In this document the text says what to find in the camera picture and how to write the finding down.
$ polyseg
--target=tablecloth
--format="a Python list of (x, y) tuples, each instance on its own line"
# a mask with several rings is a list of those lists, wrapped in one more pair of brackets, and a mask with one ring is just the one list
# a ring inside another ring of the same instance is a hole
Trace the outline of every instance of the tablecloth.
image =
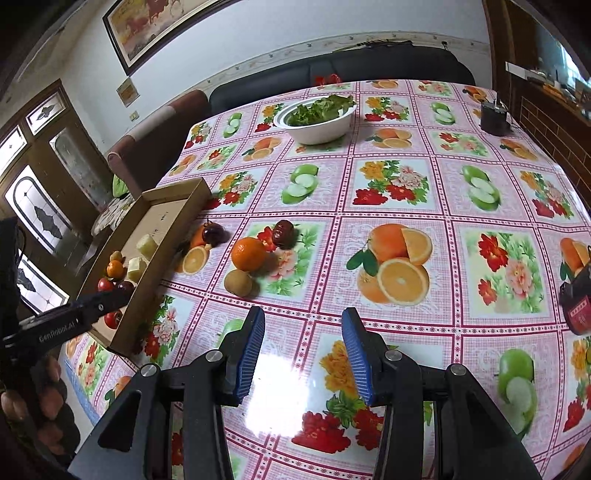
[[(273, 125), (290, 103), (328, 93), (358, 104), (345, 137), (304, 146)], [(511, 418), (544, 479), (562, 471), (591, 437), (591, 337), (569, 331), (557, 290), (589, 260), (591, 220), (564, 171), (515, 123), (503, 138), (480, 130), (480, 102), (495, 97), (443, 82), (342, 83), (195, 125), (159, 185), (203, 177), (213, 198), (187, 229), (208, 217), (230, 240), (195, 275), (171, 267), (133, 362), (88, 336), (67, 345), (92, 421), (136, 365), (187, 364), (259, 305), (267, 331), (251, 393), (224, 409), (235, 478), (369, 480), (383, 410), (359, 399), (340, 337), (340, 314), (354, 306), (370, 330), (418, 363), (466, 365)], [(297, 228), (288, 251), (270, 239), (280, 219)], [(230, 250), (244, 236), (277, 256), (251, 299), (223, 287)], [(532, 390), (526, 407), (507, 393), (515, 376), (515, 388)], [(180, 427), (176, 411), (176, 478)], [(423, 476), (431, 478), (430, 403), (424, 428)]]

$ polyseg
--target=plastic bowl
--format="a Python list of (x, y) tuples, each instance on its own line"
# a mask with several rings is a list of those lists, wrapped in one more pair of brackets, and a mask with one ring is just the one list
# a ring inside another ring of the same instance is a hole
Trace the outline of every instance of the plastic bowl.
[(275, 116), (273, 123), (276, 127), (279, 127), (289, 133), (296, 142), (304, 145), (318, 145), (336, 140), (337, 138), (345, 135), (345, 133), (347, 133), (349, 130), (351, 120), (350, 116), (357, 108), (357, 104), (349, 107), (349, 109), (340, 117), (323, 122), (321, 124), (308, 125), (306, 127), (291, 127), (285, 123), (287, 116), (292, 113), (298, 107), (298, 105), (310, 105), (316, 100), (327, 97), (328, 95), (307, 98), (306, 100), (296, 102), (279, 112)]

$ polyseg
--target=brown armchair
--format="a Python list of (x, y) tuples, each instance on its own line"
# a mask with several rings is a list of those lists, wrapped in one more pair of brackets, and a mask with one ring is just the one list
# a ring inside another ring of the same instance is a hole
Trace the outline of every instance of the brown armchair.
[(184, 147), (189, 129), (212, 114), (201, 90), (187, 92), (144, 118), (111, 147), (109, 167), (137, 198), (154, 188)]

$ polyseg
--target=door glass panel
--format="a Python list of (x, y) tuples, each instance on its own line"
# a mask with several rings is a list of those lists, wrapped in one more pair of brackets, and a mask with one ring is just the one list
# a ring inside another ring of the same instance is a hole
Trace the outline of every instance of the door glass panel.
[(17, 156), (26, 144), (27, 141), (22, 136), (19, 127), (16, 127), (0, 142), (0, 175), (4, 173), (12, 159)]
[(69, 299), (66, 292), (43, 275), (25, 255), (18, 264), (17, 284), (22, 300), (35, 313), (46, 312), (64, 305)]
[(36, 134), (43, 126), (65, 108), (58, 92), (50, 96), (45, 102), (27, 115), (27, 123), (31, 132)]
[(5, 198), (31, 235), (75, 271), (87, 245), (49, 197), (30, 166), (27, 165), (10, 185)]
[(112, 195), (108, 186), (104, 185), (100, 177), (84, 158), (76, 145), (68, 128), (59, 132), (50, 140), (50, 145), (60, 159), (61, 164), (68, 171), (72, 179), (84, 192), (95, 207), (102, 210), (111, 201)]

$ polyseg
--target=screw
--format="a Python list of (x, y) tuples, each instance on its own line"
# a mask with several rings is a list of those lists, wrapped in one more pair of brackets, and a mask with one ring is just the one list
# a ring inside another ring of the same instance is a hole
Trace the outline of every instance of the screw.
[(390, 360), (391, 362), (398, 362), (398, 360), (402, 360), (402, 354), (395, 349), (388, 350), (386, 352), (386, 359)]
[(141, 374), (144, 377), (151, 377), (152, 375), (154, 375), (156, 372), (158, 371), (158, 369), (156, 368), (156, 365), (153, 364), (148, 364), (148, 365), (144, 365), (142, 367), (141, 370)]
[(221, 360), (222, 357), (223, 353), (221, 353), (220, 350), (210, 350), (205, 354), (205, 360), (208, 362), (217, 362), (218, 360)]
[(450, 369), (454, 375), (461, 377), (462, 375), (466, 375), (466, 367), (462, 364), (453, 364)]

